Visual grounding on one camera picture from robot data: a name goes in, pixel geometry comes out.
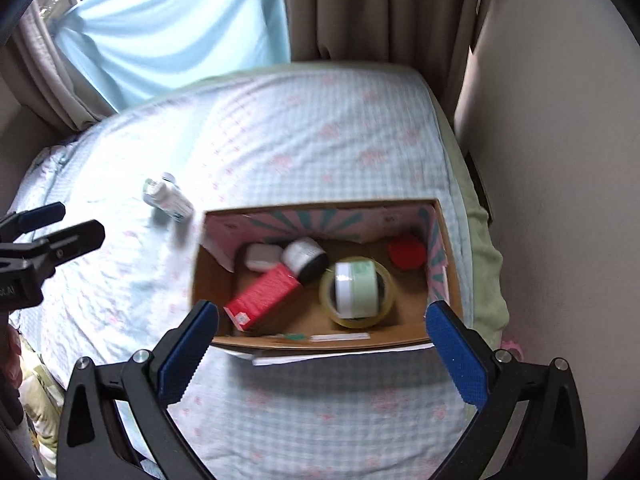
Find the wall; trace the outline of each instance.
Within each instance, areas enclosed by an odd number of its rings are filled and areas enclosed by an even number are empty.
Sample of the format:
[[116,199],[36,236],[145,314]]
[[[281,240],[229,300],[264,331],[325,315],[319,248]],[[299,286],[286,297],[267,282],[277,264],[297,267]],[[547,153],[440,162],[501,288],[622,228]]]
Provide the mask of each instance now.
[[0,217],[8,210],[31,161],[56,143],[51,128],[20,103],[0,78]]
[[566,357],[590,478],[640,425],[640,46],[609,0],[493,0],[456,115],[504,255],[506,337]]
[[5,126],[18,113],[18,110],[20,110],[20,103],[0,76],[0,135],[2,135]]

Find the black clamp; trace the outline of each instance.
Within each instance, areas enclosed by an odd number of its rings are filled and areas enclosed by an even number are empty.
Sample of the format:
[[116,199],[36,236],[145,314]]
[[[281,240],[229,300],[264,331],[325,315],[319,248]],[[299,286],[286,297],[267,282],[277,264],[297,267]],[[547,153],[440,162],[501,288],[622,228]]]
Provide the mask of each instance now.
[[567,361],[549,366],[518,362],[492,351],[444,301],[425,315],[427,332],[463,400],[478,409],[431,480],[478,480],[510,423],[528,400],[524,419],[495,480],[584,480],[587,442],[580,399]]
[[[8,352],[6,328],[12,310],[39,305],[42,283],[58,265],[95,251],[104,241],[104,227],[90,220],[55,231],[30,243],[15,243],[23,234],[61,221],[65,206],[56,202],[0,219],[0,362]],[[0,373],[0,422],[14,430],[23,411],[18,391]]]
[[167,480],[214,480],[167,413],[178,402],[218,328],[217,307],[199,301],[156,347],[123,363],[76,362],[60,420],[60,480],[151,480],[127,437],[116,400],[129,403]]

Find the mattress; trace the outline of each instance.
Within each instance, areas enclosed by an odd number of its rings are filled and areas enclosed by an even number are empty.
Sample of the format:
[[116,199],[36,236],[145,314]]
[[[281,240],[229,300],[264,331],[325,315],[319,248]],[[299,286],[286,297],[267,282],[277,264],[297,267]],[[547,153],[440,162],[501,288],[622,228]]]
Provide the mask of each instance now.
[[[194,203],[173,224],[142,202],[169,171]],[[491,246],[460,150],[414,71],[294,64],[200,82],[94,126],[37,159],[21,210],[61,200],[106,229],[12,323],[66,386],[76,359],[126,360],[187,313],[205,210],[437,198],[465,323],[496,346],[506,323]],[[150,456],[126,407],[134,446]],[[210,348],[170,413],[217,478],[428,478],[466,426],[433,349],[254,367]]]

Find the red box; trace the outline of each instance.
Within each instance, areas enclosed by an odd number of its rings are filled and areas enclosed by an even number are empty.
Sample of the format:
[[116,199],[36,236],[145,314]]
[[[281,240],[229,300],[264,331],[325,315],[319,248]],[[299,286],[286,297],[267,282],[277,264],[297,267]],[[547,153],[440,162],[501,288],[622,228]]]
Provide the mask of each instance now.
[[238,330],[248,330],[300,287],[287,266],[278,264],[227,303],[225,311]]

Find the white container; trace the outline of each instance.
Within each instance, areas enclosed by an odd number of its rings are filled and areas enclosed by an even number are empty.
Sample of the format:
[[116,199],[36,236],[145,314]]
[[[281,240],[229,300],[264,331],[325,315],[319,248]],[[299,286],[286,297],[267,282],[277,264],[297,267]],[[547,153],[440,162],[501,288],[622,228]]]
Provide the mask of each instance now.
[[142,200],[164,211],[177,222],[183,222],[193,215],[193,204],[180,191],[171,173],[163,173],[159,180],[146,179],[142,187]]
[[270,244],[251,244],[246,248],[244,264],[254,272],[269,272],[280,263],[282,247]]

